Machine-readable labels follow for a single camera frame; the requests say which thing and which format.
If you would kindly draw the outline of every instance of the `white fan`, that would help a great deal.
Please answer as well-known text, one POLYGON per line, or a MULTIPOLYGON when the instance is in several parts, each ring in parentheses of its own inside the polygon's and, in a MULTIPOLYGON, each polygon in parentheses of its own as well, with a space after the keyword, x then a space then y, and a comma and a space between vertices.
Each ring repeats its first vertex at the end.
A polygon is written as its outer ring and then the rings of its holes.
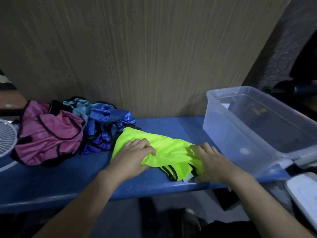
POLYGON ((10 153, 17 141, 17 131, 14 126, 0 119, 0 158, 10 153))

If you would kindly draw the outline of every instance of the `wooden wall panel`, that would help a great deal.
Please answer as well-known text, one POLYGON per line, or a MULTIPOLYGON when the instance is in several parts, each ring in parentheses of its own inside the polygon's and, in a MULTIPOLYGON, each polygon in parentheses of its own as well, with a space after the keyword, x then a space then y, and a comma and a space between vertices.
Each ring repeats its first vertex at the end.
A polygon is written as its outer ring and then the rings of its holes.
POLYGON ((203 114, 241 85, 289 0, 1 0, 0 68, 26 99, 203 114))

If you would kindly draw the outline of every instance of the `neon yellow vest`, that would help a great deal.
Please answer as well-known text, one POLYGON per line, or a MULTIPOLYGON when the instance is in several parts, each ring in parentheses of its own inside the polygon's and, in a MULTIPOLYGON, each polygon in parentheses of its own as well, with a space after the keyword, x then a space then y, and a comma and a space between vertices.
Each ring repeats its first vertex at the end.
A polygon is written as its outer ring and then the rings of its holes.
POLYGON ((190 148, 191 143, 162 135, 149 134, 129 127, 125 128, 117 139, 111 160, 126 142, 135 139, 147 139, 156 150, 156 156, 152 154, 146 156, 141 164, 159 167, 172 180, 183 180, 191 173, 193 167, 196 168, 198 175, 204 171, 199 157, 190 148))

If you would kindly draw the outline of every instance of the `clear plastic container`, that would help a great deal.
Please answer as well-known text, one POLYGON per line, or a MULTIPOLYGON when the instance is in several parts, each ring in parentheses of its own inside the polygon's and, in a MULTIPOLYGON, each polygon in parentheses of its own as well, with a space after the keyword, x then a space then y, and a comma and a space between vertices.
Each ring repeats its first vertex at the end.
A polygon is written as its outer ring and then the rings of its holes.
POLYGON ((242 86, 207 92, 204 130, 222 153, 257 177, 283 159, 317 156, 317 123, 242 86))

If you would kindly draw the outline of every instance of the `left hand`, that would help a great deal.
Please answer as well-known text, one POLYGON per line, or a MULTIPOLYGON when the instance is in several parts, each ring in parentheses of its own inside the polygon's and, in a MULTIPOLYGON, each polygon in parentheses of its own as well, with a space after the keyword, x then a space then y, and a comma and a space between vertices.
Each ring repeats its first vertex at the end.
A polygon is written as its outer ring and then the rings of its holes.
POLYGON ((155 156, 156 151, 147 139, 128 141, 105 170, 113 172, 121 184, 149 168, 147 165, 141 165, 142 160, 149 154, 155 156))

